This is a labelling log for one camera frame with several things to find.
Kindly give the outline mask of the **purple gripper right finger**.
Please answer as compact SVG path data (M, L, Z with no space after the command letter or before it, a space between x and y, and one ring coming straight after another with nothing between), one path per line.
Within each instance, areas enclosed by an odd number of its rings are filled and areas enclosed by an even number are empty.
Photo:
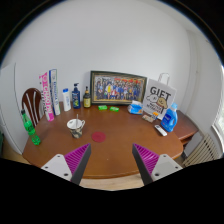
M132 146L132 154L144 185L148 185L182 169L167 154L158 155L138 144Z

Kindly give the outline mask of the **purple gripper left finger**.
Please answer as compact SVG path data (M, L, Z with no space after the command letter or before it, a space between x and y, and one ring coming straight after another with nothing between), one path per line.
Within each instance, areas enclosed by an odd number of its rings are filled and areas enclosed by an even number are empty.
M66 155L56 154L42 169L79 185L91 155L91 145L85 144Z

